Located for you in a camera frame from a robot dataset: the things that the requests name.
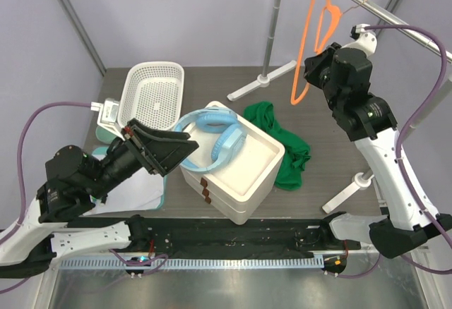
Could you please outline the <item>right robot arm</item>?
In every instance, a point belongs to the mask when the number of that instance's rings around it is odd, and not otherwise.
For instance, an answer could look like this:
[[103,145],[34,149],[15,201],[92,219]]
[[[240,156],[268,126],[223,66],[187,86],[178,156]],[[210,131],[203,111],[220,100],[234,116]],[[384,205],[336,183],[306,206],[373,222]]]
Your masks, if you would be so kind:
[[304,77],[323,91],[338,126],[371,169],[389,213],[357,216],[336,212],[319,231],[322,246],[343,241],[372,244],[395,258],[451,230],[451,216],[440,213],[423,191],[408,160],[396,149],[399,132],[388,103],[369,92],[372,63],[361,49],[329,45],[305,60]]

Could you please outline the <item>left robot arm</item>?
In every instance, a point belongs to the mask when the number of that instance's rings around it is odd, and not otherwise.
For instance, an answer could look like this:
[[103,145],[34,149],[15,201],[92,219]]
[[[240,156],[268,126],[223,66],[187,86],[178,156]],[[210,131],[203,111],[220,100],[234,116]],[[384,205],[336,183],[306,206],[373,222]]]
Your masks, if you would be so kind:
[[133,119],[103,159],[67,145],[46,162],[47,181],[30,203],[17,231],[1,232],[1,278],[26,279],[64,258],[99,250],[144,251],[153,238],[140,215],[103,228],[70,234],[61,229],[105,202],[109,193],[140,169],[168,175],[198,143],[185,132],[158,131]]

